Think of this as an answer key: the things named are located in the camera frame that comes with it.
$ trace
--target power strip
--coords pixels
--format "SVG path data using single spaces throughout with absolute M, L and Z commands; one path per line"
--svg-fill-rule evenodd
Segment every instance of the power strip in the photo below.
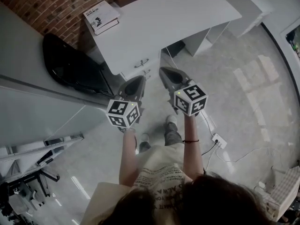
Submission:
M 218 145 L 224 149 L 227 145 L 227 142 L 219 135 L 219 134 L 215 134 L 212 138 L 212 141 L 216 142 L 216 140 L 218 140 Z

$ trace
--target dark hair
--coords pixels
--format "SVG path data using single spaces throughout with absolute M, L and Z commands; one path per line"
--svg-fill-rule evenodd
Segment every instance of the dark hair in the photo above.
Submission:
M 179 224 L 270 225 L 260 200 L 249 189 L 217 175 L 201 175 L 183 184 L 174 196 L 174 220 Z M 101 225 L 155 224 L 154 196 L 134 190 L 123 197 Z

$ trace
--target book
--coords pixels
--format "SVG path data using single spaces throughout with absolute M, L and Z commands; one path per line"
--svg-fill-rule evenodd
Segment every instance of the book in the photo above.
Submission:
M 119 24 L 118 19 L 112 20 L 111 22 L 107 23 L 106 25 L 102 26 L 101 28 L 94 31 L 96 35 L 99 35 L 100 33 L 103 33 L 104 31 L 110 29 L 111 27 Z
M 97 31 L 98 29 L 106 26 L 107 24 L 113 21 L 114 25 L 119 23 L 115 22 L 115 20 L 120 16 L 119 12 L 116 9 L 114 9 L 111 5 L 109 5 L 106 1 L 100 2 L 99 4 L 93 6 L 83 14 L 89 21 L 94 31 Z

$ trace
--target drawer handle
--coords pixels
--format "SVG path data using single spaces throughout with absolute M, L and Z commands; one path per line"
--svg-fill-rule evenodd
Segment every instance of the drawer handle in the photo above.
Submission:
M 149 58 L 147 58 L 145 62 L 143 60 L 141 60 L 141 64 L 139 66 L 135 66 L 135 68 L 139 68 L 140 66 L 144 66 L 144 64 L 148 61 L 149 61 Z
M 146 72 L 145 70 L 143 70 L 144 76 L 145 76 L 147 73 L 149 73 L 150 71 L 151 71 L 151 69 L 149 69 L 147 72 Z

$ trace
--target gray pants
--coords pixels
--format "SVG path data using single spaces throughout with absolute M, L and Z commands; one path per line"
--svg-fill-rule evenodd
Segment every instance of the gray pants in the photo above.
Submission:
M 170 146 L 176 143 L 183 143 L 180 134 L 178 133 L 177 126 L 169 122 L 165 127 L 165 146 Z M 148 142 L 141 142 L 140 153 L 147 151 L 151 148 Z

